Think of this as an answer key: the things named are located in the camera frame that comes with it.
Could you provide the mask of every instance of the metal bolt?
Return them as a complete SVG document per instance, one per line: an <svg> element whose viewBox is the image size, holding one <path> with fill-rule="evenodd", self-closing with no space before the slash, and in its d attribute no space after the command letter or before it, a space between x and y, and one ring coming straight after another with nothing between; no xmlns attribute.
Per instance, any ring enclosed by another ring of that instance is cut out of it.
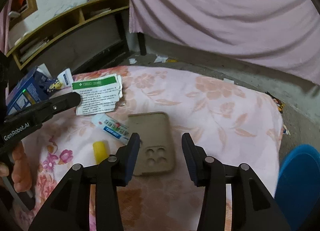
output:
<svg viewBox="0 0 320 231"><path fill-rule="evenodd" d="M249 166L248 164L246 164L246 163L242 163L240 167L241 167L241 169L243 169L243 170L248 170L248 169L250 169L250 166Z"/></svg>
<svg viewBox="0 0 320 231"><path fill-rule="evenodd" d="M108 162L115 162L117 160L116 156L109 156Z"/></svg>
<svg viewBox="0 0 320 231"><path fill-rule="evenodd" d="M214 162L214 157L207 156L204 160L205 160L206 162L208 162L208 163L213 163L213 162Z"/></svg>
<svg viewBox="0 0 320 231"><path fill-rule="evenodd" d="M73 170L79 170L80 168L81 168L81 164L79 164L79 163L72 166Z"/></svg>

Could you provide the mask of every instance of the stack of papers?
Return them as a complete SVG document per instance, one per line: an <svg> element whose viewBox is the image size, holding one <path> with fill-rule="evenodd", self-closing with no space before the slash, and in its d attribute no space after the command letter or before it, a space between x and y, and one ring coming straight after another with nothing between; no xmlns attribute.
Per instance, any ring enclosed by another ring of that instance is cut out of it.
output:
<svg viewBox="0 0 320 231"><path fill-rule="evenodd" d="M81 96L77 115L111 112L123 96L121 76L117 74L74 82L72 91Z"/></svg>

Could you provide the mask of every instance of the human hand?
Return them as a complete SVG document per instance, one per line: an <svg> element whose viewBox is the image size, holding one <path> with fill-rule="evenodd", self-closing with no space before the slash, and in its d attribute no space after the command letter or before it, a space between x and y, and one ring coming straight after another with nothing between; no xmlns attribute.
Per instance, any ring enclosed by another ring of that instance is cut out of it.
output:
<svg viewBox="0 0 320 231"><path fill-rule="evenodd" d="M14 160L14 166L11 178L14 183L14 189L17 193L27 191L32 186L32 177L28 159L21 141L13 150L12 158ZM8 175L9 168L0 162L0 177L7 177Z"/></svg>

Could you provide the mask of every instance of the blue plastic stool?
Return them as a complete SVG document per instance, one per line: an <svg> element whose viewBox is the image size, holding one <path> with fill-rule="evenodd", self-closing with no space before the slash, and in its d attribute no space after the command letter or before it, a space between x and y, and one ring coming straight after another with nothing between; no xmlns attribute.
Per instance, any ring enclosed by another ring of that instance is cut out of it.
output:
<svg viewBox="0 0 320 231"><path fill-rule="evenodd" d="M284 159L275 200L296 231L320 197L320 154L310 145L300 145Z"/></svg>

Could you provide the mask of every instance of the floral pattern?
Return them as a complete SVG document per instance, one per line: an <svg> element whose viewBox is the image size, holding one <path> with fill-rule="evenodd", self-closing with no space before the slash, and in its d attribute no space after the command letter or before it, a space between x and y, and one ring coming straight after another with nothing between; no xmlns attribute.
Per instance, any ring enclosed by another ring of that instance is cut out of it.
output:
<svg viewBox="0 0 320 231"><path fill-rule="evenodd" d="M282 119L270 97L218 79L159 67L122 66L74 76L74 80L118 73L126 105L108 113L126 123L129 114L163 111L168 114L176 151L173 172L134 177L118 188L124 230L190 231L197 229L204 189L190 180L181 135L189 132L196 145L225 164L248 163L274 194L281 142ZM57 183L74 162L93 163L92 143L103 140L110 154L121 145L96 128L91 116L76 116L74 109L55 115L24 139L27 154L37 154L36 207L29 213L18 205L14 213L27 230ZM226 231L231 229L231 196L227 195ZM90 230L96 230L95 186L91 186Z"/></svg>

